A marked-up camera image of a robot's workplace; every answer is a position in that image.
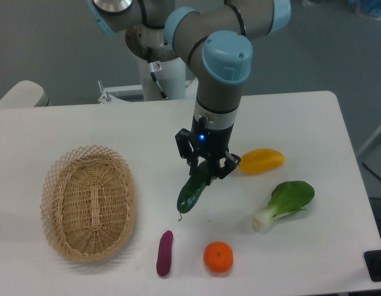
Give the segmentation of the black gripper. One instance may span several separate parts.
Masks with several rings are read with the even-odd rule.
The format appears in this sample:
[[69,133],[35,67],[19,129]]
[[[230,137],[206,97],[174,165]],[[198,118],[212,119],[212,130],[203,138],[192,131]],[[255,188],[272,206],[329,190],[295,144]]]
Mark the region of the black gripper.
[[219,130],[208,129],[205,126],[199,131],[199,123],[193,118],[191,131],[182,128],[175,135],[180,157],[189,165],[190,176],[197,169],[199,156],[206,159],[208,163],[207,186],[217,178],[224,179],[237,168],[241,158],[228,152],[232,129],[233,126]]

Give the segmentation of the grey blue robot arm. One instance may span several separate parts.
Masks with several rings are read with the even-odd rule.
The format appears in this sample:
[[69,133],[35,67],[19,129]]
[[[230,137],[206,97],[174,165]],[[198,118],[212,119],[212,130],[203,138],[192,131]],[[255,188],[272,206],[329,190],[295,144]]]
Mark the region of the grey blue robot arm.
[[190,172],[200,158],[209,181],[223,179],[240,163],[228,145],[252,68],[251,41],[286,26],[289,1],[225,1],[206,13],[177,7],[174,1],[89,1],[105,34],[142,25],[163,33],[163,40],[198,79],[192,127],[176,135]]

